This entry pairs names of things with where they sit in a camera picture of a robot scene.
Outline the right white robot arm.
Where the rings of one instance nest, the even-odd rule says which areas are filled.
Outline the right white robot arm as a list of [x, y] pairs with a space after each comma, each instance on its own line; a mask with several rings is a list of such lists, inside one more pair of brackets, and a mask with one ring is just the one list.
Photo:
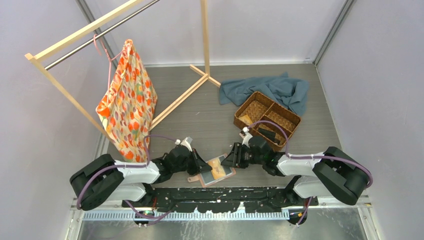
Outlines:
[[330, 146], [314, 154], [275, 151], [262, 136], [241, 131], [242, 142], [234, 143], [222, 166], [245, 169], [261, 165], [271, 176], [292, 177], [282, 195], [291, 205], [313, 197], [332, 196], [353, 206], [373, 183], [371, 173], [339, 148]]

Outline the yellow credit card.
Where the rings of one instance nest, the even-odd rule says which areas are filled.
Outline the yellow credit card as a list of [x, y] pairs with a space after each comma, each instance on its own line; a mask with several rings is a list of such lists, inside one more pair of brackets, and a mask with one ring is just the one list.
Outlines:
[[211, 166], [210, 171], [213, 180], [219, 180], [232, 174], [232, 170], [227, 166], [222, 166], [221, 162], [224, 160], [224, 156], [211, 159], [207, 162]]

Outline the woven wicker divided basket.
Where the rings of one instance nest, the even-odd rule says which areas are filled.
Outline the woven wicker divided basket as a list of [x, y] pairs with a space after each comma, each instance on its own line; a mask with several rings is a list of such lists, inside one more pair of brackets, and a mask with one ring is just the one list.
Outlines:
[[[268, 122], [277, 124], [285, 132], [288, 138], [293, 136], [294, 132], [301, 123], [300, 116], [284, 108], [282, 105], [271, 100], [259, 91], [254, 92], [250, 97], [248, 97], [235, 112], [233, 123], [239, 129], [247, 127], [241, 120], [239, 120], [239, 117], [243, 115], [248, 115], [253, 123], [263, 121], [262, 123], [255, 124], [249, 132], [253, 136], [264, 137], [271, 145], [272, 149], [276, 152], [281, 151], [283, 147], [286, 146], [286, 139], [280, 129]], [[259, 133], [258, 128], [275, 132], [276, 137], [281, 140], [281, 145], [276, 145], [270, 139]]]

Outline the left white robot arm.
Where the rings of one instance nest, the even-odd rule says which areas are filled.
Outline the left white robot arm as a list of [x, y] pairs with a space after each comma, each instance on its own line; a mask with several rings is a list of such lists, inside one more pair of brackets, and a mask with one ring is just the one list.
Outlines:
[[210, 172], [212, 167], [191, 142], [191, 137], [177, 139], [172, 150], [146, 163], [115, 160], [108, 153], [99, 156], [69, 179], [77, 209], [90, 211], [108, 201], [131, 201], [148, 207], [154, 199], [152, 184], [168, 181], [179, 172], [190, 176]]

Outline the orange credit card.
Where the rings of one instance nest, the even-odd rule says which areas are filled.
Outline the orange credit card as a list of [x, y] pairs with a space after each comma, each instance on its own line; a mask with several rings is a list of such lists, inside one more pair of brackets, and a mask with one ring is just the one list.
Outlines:
[[238, 119], [241, 120], [247, 127], [253, 124], [252, 119], [247, 114], [240, 116]]

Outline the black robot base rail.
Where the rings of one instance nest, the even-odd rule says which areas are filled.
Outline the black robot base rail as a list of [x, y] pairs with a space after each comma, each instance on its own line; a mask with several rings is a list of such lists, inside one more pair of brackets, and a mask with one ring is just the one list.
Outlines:
[[303, 208], [307, 202], [278, 187], [157, 187], [130, 203], [135, 208], [154, 208], [163, 213], [234, 213], [240, 206], [247, 213], [276, 213], [287, 207]]

